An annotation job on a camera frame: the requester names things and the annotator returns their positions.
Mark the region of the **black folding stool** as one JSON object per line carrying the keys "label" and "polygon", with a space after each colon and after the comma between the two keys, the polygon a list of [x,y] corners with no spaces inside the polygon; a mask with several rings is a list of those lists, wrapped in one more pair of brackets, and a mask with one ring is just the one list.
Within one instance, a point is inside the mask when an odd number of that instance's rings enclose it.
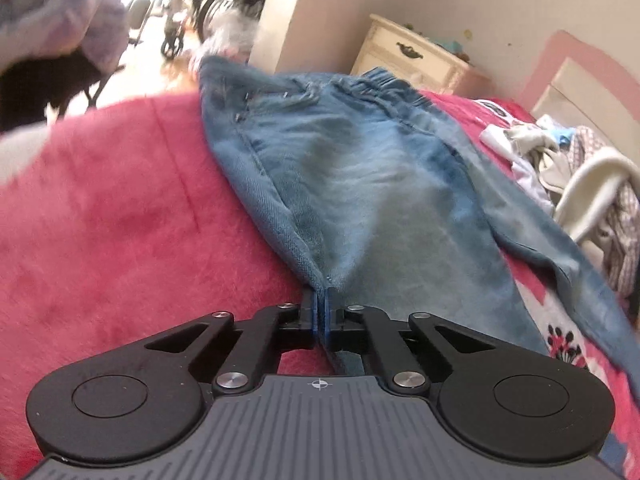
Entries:
{"label": "black folding stool", "polygon": [[[122,72],[124,69],[126,68],[125,64],[119,64],[119,66],[117,66],[111,73],[109,73],[108,75],[102,77],[99,81],[98,81],[98,86],[96,87],[96,91],[91,93],[90,92],[90,86],[85,87],[82,89],[81,93],[85,96],[86,100],[87,100],[87,110],[92,110],[93,108],[96,108],[96,104],[98,104],[98,99],[101,96],[101,94],[103,93],[106,85],[108,84],[108,82],[110,81],[110,79],[115,75],[118,74],[120,72]],[[58,107],[58,119],[61,119],[65,116],[68,107],[70,106],[70,102],[73,101],[73,98],[75,96],[70,96],[69,98],[67,98],[66,100],[64,100],[62,102],[62,104]]]}

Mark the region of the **person in lilac jacket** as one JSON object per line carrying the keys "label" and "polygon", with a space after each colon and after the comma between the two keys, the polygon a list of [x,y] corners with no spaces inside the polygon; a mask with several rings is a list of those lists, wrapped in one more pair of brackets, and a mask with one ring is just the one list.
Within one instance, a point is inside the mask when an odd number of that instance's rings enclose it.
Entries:
{"label": "person in lilac jacket", "polygon": [[1,131],[113,73],[128,36],[122,0],[1,0]]}

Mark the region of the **pink floral fleece blanket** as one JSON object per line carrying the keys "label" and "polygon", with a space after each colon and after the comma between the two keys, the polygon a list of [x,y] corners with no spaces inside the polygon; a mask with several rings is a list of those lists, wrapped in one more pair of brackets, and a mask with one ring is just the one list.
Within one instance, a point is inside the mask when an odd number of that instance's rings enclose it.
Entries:
{"label": "pink floral fleece blanket", "polygon": [[[41,460],[25,403],[45,374],[215,310],[249,318],[296,301],[302,285],[256,230],[206,145],[196,93],[117,104],[1,140],[1,478]],[[383,198],[390,235],[364,268],[377,307],[432,308],[469,259],[437,226],[434,206],[401,191]],[[509,269],[550,336],[552,356],[587,365],[614,394],[623,471],[639,479],[639,404],[627,377],[564,316],[552,282],[490,241],[480,263]],[[471,278],[480,277],[472,260]],[[417,285],[376,282],[414,278]]]}

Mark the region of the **blue denim jeans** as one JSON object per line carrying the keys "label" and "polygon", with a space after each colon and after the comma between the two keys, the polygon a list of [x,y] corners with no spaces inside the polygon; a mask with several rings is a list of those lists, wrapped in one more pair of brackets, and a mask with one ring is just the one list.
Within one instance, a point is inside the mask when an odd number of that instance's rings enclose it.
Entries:
{"label": "blue denim jeans", "polygon": [[578,246],[459,124],[408,82],[274,74],[221,56],[198,71],[206,139],[273,250],[313,290],[328,340],[339,306],[427,311],[545,352],[506,258],[550,271],[570,317],[639,382],[639,345]]}

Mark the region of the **pink and cream headboard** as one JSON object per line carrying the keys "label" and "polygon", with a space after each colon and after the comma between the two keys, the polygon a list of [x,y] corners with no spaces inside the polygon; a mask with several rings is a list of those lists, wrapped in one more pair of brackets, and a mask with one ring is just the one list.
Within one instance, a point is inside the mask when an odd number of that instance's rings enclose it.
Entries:
{"label": "pink and cream headboard", "polygon": [[547,41],[518,102],[539,118],[587,126],[639,161],[639,81],[602,50],[565,30]]}

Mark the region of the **pile of mixed clothes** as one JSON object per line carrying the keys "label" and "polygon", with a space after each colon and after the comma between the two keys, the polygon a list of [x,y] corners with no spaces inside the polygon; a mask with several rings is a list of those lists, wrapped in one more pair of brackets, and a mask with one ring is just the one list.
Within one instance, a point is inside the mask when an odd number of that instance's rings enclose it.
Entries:
{"label": "pile of mixed clothes", "polygon": [[489,125],[480,142],[509,163],[518,186],[582,248],[639,312],[639,167],[586,126],[551,116]]}

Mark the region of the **cream drawer nightstand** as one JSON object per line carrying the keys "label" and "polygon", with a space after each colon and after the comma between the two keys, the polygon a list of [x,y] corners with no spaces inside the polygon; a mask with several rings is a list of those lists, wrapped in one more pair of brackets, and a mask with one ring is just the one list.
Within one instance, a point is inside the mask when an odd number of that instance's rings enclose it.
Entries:
{"label": "cream drawer nightstand", "polygon": [[490,92],[490,78],[470,63],[387,18],[371,14],[370,19],[352,75],[381,67],[418,90],[471,99]]}

